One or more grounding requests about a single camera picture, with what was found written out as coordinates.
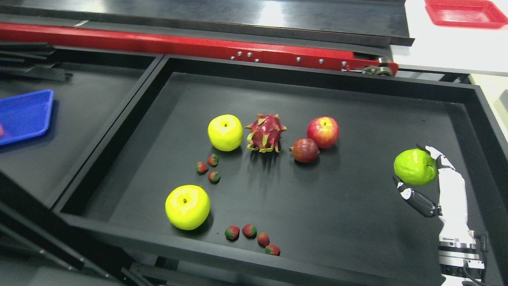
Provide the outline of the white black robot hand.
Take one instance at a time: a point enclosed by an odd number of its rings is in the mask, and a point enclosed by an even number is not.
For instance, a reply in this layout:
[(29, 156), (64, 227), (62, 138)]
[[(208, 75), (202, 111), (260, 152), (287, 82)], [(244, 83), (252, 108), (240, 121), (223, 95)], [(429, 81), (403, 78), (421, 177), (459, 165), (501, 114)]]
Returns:
[(417, 147), (437, 163), (439, 202), (434, 203), (426, 195), (412, 189), (407, 181), (395, 175), (393, 181), (401, 197), (421, 215), (428, 218), (439, 217), (443, 223), (439, 232), (442, 246), (477, 248), (475, 237), (468, 228), (468, 200), (464, 178), (439, 150), (429, 145), (417, 144)]

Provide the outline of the white robot forearm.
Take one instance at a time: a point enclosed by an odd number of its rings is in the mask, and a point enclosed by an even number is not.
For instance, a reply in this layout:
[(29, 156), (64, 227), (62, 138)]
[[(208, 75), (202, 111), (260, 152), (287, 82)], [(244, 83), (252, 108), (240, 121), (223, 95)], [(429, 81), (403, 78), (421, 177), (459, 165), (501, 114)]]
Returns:
[(485, 262), (472, 239), (441, 237), (438, 249), (442, 286), (485, 286)]

